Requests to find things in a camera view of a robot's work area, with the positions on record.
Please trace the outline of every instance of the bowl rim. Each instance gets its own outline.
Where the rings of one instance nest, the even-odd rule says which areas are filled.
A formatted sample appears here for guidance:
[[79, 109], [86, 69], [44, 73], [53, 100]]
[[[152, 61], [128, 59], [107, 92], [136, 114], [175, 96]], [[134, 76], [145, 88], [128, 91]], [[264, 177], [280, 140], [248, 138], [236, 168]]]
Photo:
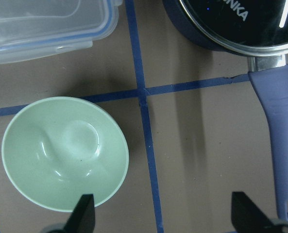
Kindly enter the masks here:
[[72, 212], [73, 210], [69, 210], [69, 209], [59, 209], [59, 208], [54, 208], [54, 207], [50, 207], [50, 206], [47, 206], [45, 204], [42, 204], [32, 198], [30, 198], [28, 195], [26, 195], [23, 190], [21, 190], [17, 184], [15, 183], [14, 179], [12, 178], [10, 172], [8, 171], [8, 168], [7, 168], [7, 165], [6, 165], [6, 159], [5, 159], [5, 143], [6, 143], [6, 138], [7, 138], [7, 135], [9, 133], [9, 131], [11, 130], [11, 127], [12, 125], [14, 124], [14, 122], [22, 115], [24, 114], [27, 110], [29, 110], [30, 108], [34, 107], [35, 105], [38, 105], [38, 104], [41, 104], [41, 103], [44, 103], [44, 102], [48, 102], [48, 101], [55, 101], [55, 100], [70, 100], [70, 101], [76, 101], [76, 102], [79, 102], [79, 103], [83, 103], [83, 104], [86, 104], [86, 105], [89, 105], [90, 107], [92, 107], [94, 110], [96, 111], [99, 111], [101, 112], [102, 114], [104, 114], [104, 116], [106, 118], [108, 118], [111, 123], [112, 123], [112, 126], [114, 126], [118, 131], [119, 131], [119, 134], [121, 136], [121, 139], [123, 141], [123, 144], [124, 144], [124, 149], [125, 149], [125, 156], [126, 156], [126, 163], [125, 163], [125, 167], [124, 167], [124, 173], [121, 177], [121, 180], [119, 182], [119, 184], [117, 185], [117, 187], [114, 189], [114, 191], [109, 195], [107, 196], [106, 198], [104, 198], [103, 200], [99, 201], [99, 202], [95, 202], [94, 205], [95, 207], [103, 204], [104, 202], [106, 202], [107, 200], [109, 200], [110, 198], [112, 198], [115, 193], [120, 189], [120, 187], [122, 186], [124, 180], [125, 180], [125, 177], [126, 177], [126, 174], [127, 174], [127, 171], [128, 171], [128, 167], [129, 167], [129, 149], [128, 149], [128, 145], [127, 145], [127, 142], [126, 142], [126, 139], [125, 139], [125, 136], [120, 128], [120, 126], [117, 124], [117, 122], [113, 119], [113, 117], [107, 113], [104, 109], [102, 109], [100, 106], [92, 103], [92, 102], [89, 102], [87, 100], [84, 100], [84, 99], [81, 99], [81, 98], [76, 98], [76, 97], [66, 97], [66, 96], [57, 96], [57, 97], [49, 97], [49, 98], [45, 98], [45, 99], [41, 99], [41, 100], [37, 100], [31, 104], [28, 104], [27, 106], [25, 106], [24, 108], [22, 108], [10, 121], [10, 123], [8, 124], [5, 132], [4, 132], [4, 135], [3, 135], [3, 138], [2, 138], [2, 145], [1, 145], [1, 158], [2, 158], [2, 164], [3, 164], [3, 167], [4, 167], [4, 170], [9, 178], [9, 180], [11, 181], [12, 185], [19, 191], [20, 194], [22, 194], [24, 197], [26, 197], [28, 200], [30, 200], [31, 202], [43, 207], [43, 208], [46, 208], [46, 209], [49, 209], [49, 210], [54, 210], [54, 211], [59, 211], [59, 212]]

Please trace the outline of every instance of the light green bowl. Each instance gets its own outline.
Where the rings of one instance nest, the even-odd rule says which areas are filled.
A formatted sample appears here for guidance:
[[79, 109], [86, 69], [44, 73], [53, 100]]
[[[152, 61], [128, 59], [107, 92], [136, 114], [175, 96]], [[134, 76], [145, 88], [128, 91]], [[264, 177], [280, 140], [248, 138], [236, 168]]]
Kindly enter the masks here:
[[82, 194], [95, 206], [122, 185], [129, 164], [125, 137], [103, 109], [88, 101], [53, 97], [23, 108], [2, 141], [5, 171], [32, 202], [71, 212]]

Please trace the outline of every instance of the pan lid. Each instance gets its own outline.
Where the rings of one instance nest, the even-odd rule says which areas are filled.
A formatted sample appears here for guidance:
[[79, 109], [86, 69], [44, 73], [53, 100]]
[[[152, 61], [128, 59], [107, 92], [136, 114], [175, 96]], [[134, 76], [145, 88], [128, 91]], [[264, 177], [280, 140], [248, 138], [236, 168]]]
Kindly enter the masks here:
[[214, 42], [249, 56], [288, 53], [288, 0], [179, 0]]

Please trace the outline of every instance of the table surface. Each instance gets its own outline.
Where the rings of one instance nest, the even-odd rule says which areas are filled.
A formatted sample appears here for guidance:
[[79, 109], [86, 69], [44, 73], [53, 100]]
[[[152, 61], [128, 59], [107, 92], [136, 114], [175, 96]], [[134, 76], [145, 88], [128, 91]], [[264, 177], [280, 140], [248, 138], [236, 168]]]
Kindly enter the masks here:
[[[162, 1], [126, 0], [116, 29], [90, 49], [0, 65], [0, 148], [26, 104], [84, 97], [117, 121], [130, 151], [95, 233], [233, 231], [232, 191], [276, 217], [268, 126], [246, 73], [245, 57], [185, 39]], [[45, 233], [68, 217], [23, 197], [0, 153], [1, 233]]]

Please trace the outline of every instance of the bowl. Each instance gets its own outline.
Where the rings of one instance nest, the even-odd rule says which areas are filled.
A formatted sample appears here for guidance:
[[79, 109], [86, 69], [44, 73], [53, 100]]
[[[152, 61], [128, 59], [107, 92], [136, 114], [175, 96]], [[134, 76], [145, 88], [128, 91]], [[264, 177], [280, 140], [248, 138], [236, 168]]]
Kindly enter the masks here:
[[47, 209], [71, 212], [82, 194], [95, 206], [122, 185], [125, 137], [99, 106], [72, 97], [36, 101], [18, 112], [2, 140], [2, 162], [15, 188]]

